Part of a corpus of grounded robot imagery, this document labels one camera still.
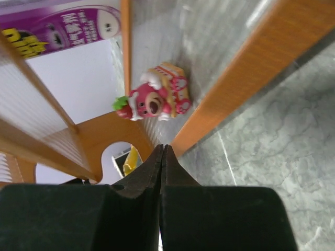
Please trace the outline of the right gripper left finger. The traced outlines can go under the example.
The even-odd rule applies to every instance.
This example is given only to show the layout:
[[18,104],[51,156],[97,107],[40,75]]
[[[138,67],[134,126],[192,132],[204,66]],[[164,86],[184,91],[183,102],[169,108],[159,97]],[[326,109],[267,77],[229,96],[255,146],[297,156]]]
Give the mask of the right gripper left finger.
[[1,250],[157,250],[163,145],[113,185],[7,185]]

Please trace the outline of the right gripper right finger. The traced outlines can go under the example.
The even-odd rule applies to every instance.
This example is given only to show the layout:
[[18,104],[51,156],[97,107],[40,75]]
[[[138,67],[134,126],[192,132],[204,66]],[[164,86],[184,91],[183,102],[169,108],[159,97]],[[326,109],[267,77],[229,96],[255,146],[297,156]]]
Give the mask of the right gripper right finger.
[[164,250],[297,250],[279,195],[267,187],[202,186],[164,148]]

